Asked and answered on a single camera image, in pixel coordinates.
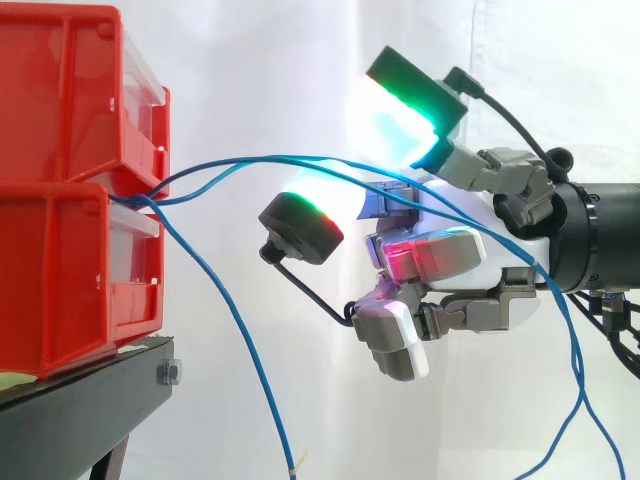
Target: green led light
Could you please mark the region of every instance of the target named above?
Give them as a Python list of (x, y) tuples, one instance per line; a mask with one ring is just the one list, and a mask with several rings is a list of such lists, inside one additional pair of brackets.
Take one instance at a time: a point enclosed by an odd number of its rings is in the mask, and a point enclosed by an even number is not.
[(354, 91), (350, 116), (358, 153), (390, 170), (417, 162), (438, 141), (427, 117), (368, 76)]
[[(353, 169), (340, 162), (322, 162), (322, 166), (354, 176)], [(343, 233), (358, 218), (366, 197), (365, 190), (357, 185), (313, 170), (298, 173), (282, 191), (303, 197), (327, 215)]]

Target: white fabric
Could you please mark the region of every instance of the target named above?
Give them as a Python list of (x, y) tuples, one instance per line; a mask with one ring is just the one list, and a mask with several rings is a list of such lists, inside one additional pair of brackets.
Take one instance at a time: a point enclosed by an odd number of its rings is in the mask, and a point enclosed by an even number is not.
[[(227, 156), (350, 155), (352, 80), (386, 44), (442, 77), (470, 69), (545, 146), (576, 155), (577, 180), (640, 180), (634, 0), (119, 0), (127, 30), (172, 91), (172, 170)], [(471, 148), (521, 146), (472, 104)], [(271, 380), (299, 478), (496, 479), (538, 461), (576, 387), (566, 328), (547, 296), (522, 328), (452, 332), (426, 345), (431, 373), (397, 383), (257, 255), (257, 215), (291, 168), (249, 167), (169, 218), (238, 302)], [(185, 193), (210, 175), (173, 187)], [(323, 267), (293, 265), (334, 305), (374, 283), (354, 227)], [(167, 242), (164, 333), (184, 363), (173, 398), (131, 436), (123, 480), (283, 479), (286, 465), (249, 356), (220, 296)], [(596, 411), (640, 478), (640, 383), (577, 318)], [(580, 413), (537, 478), (616, 478)]]

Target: red storage bin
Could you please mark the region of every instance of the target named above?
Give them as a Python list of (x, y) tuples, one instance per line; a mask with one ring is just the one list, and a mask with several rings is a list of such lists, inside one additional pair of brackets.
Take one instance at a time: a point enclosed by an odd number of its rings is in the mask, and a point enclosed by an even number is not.
[(130, 196), (168, 176), (169, 92), (117, 9), (0, 3), (0, 58), (0, 181)]
[(46, 378), (162, 326), (164, 228), (91, 183), (0, 184), (0, 371)]

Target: robotic hand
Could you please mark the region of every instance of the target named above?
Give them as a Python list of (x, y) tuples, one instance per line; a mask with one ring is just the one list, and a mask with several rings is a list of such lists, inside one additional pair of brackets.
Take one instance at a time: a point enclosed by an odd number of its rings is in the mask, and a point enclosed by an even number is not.
[[(396, 138), (389, 142), (408, 148), (400, 153), (382, 149), (385, 157), (409, 159), (411, 167), (426, 170), (430, 176), (424, 184), (432, 191), (531, 254), (640, 378), (640, 359), (619, 342), (623, 330), (640, 341), (630, 323), (630, 311), (637, 306), (624, 298), (625, 291), (640, 288), (640, 185), (569, 182), (571, 154), (562, 148), (544, 152), (502, 105), (458, 68), (436, 82), (387, 48), (367, 74), (377, 82), (367, 88), (382, 86), (385, 102), (392, 94), (394, 101), (411, 107), (400, 112), (407, 114), (404, 120), (400, 114), (392, 119)], [(474, 153), (456, 145), (454, 129), (466, 112), (462, 93), (494, 108), (533, 153), (510, 148)], [(374, 126), (390, 123), (388, 113), (384, 115)], [(425, 119), (426, 127), (419, 128)], [(402, 127), (403, 141), (398, 142)], [(375, 144), (379, 150), (382, 144)], [(442, 209), (433, 196), (409, 183), (371, 185)], [(304, 198), (281, 193), (263, 212), (260, 220), (269, 240), (261, 254), (337, 321), (353, 324), (384, 374), (402, 381), (424, 377), (429, 368), (423, 341), (438, 340), (450, 330), (506, 331), (539, 305), (536, 292), (546, 288), (543, 279), (492, 237), (369, 191), (363, 205), (358, 218), (380, 219), (376, 232), (366, 238), (379, 278), (370, 293), (345, 308), (344, 319), (279, 265), (285, 256), (321, 264), (342, 240), (335, 224)], [(438, 292), (446, 296), (437, 303), (425, 301)], [(589, 300), (588, 311), (573, 292)], [(594, 314), (602, 315), (603, 322)]]

